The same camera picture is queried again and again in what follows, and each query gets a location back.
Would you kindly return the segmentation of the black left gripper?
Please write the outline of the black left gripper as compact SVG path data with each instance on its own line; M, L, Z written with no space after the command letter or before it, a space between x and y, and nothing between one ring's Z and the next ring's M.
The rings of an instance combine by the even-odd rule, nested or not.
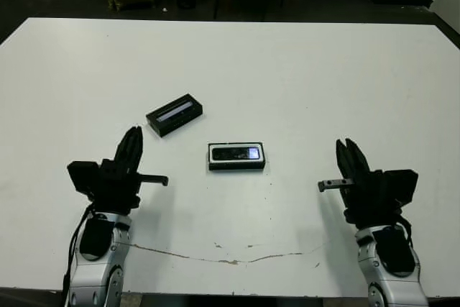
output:
M169 178L165 175L138 173L142 153L142 128L132 127L120 141L115 160L104 159L88 185L96 211L128 216L139 207L141 184L168 185Z

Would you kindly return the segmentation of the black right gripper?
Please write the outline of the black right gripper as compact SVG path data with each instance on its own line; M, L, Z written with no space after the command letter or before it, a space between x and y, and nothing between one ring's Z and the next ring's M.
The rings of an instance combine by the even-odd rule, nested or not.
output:
M403 204L390 191L389 181L381 170L370 172L364 153L356 142L336 140L336 160L343 178L320 180L318 189L338 189L345 205L345 219L358 229L390 224L402 213Z

